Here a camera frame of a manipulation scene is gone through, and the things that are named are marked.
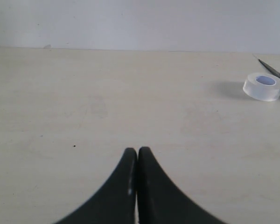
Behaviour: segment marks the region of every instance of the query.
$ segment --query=roll of tape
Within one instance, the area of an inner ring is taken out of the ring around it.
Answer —
[[[274,101],[280,96],[280,79],[266,73],[252,73],[248,75],[244,92],[258,100]]]

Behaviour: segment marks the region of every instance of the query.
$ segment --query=table surface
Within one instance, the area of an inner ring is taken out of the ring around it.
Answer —
[[[280,71],[280,55],[255,55]],[[150,146],[230,224],[280,224],[280,99],[253,54],[0,48],[0,224],[50,224]]]

